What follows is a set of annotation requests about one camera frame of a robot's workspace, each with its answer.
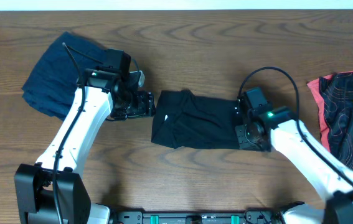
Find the wood grain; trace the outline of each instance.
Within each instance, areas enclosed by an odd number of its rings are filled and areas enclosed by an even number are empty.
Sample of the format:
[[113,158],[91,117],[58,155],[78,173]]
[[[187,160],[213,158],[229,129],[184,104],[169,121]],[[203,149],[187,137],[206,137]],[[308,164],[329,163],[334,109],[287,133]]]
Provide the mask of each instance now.
[[[0,223],[19,223],[13,175],[33,164],[61,122],[32,109],[21,86],[63,32],[123,49],[146,74],[146,89],[190,89],[234,99],[244,77],[275,65],[300,90],[302,120],[319,137],[306,82],[353,70],[353,11],[0,12]],[[293,87],[275,72],[253,77],[276,105],[294,106]],[[178,150],[150,142],[152,119],[105,123],[83,181],[93,202],[145,210],[239,210],[304,200],[323,206],[281,154]]]

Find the wooden surface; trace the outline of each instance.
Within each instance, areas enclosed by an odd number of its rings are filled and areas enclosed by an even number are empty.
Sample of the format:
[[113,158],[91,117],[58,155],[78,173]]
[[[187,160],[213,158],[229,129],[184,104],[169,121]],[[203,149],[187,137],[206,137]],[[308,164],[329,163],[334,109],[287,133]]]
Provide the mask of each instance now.
[[[0,223],[19,223],[13,175],[33,164],[61,121],[32,109],[21,86],[64,31],[123,49],[146,74],[146,89],[190,89],[235,99],[244,77],[267,65],[292,74],[301,119],[319,137],[318,109],[306,82],[353,70],[353,11],[0,12]],[[262,72],[276,105],[294,106],[282,75]],[[145,210],[239,210],[304,200],[323,206],[281,154],[169,149],[152,144],[152,119],[105,123],[83,181],[92,202]]]

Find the wooden table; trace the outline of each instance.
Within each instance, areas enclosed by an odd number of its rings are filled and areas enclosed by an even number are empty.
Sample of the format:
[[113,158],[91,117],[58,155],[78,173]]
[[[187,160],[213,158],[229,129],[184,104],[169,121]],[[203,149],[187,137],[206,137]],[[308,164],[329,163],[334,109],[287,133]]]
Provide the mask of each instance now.
[[[32,109],[21,86],[47,47],[69,31],[137,59],[146,89],[190,89],[235,99],[254,69],[292,74],[301,119],[319,137],[306,82],[353,70],[353,11],[0,12],[0,223],[19,223],[13,175],[33,164],[62,124]],[[293,87],[276,72],[254,76],[276,106],[294,107]],[[83,181],[92,202],[145,210],[240,210],[304,200],[323,203],[277,152],[169,149],[152,144],[152,119],[105,123]]]

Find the black cloth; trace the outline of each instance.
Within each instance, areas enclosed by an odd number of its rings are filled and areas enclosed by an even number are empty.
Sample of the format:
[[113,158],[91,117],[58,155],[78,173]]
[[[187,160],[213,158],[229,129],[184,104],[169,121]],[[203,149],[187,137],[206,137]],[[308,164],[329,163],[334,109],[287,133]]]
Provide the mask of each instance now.
[[151,142],[174,149],[238,149],[236,106],[236,100],[194,96],[189,90],[162,91]]
[[[71,108],[78,78],[77,70],[67,55],[63,42],[95,59],[103,61],[105,58],[105,51],[95,44],[65,32],[39,59],[22,87],[22,97],[36,110],[61,120],[65,119]],[[98,65],[88,58],[71,53],[82,73],[86,68],[95,68]]]
[[331,154],[353,170],[353,72],[320,78]]

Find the folded cloth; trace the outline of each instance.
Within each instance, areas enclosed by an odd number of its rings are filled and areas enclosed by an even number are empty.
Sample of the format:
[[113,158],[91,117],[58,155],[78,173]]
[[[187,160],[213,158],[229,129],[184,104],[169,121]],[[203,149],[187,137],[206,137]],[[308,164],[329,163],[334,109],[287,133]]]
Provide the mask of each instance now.
[[[65,119],[71,108],[78,78],[78,72],[65,51],[63,42],[95,59],[103,61],[105,58],[105,51],[95,44],[65,32],[39,59],[22,87],[22,97],[41,113],[61,120]],[[72,54],[82,73],[86,68],[99,65],[82,55]]]
[[237,105],[236,100],[194,96],[189,90],[162,91],[151,142],[174,149],[239,149]]
[[[313,88],[316,82],[318,94]],[[308,83],[308,87],[314,92],[319,109],[324,108],[324,117],[319,120],[321,126],[324,122],[328,127],[326,137],[331,154],[353,170],[353,72],[320,78]]]

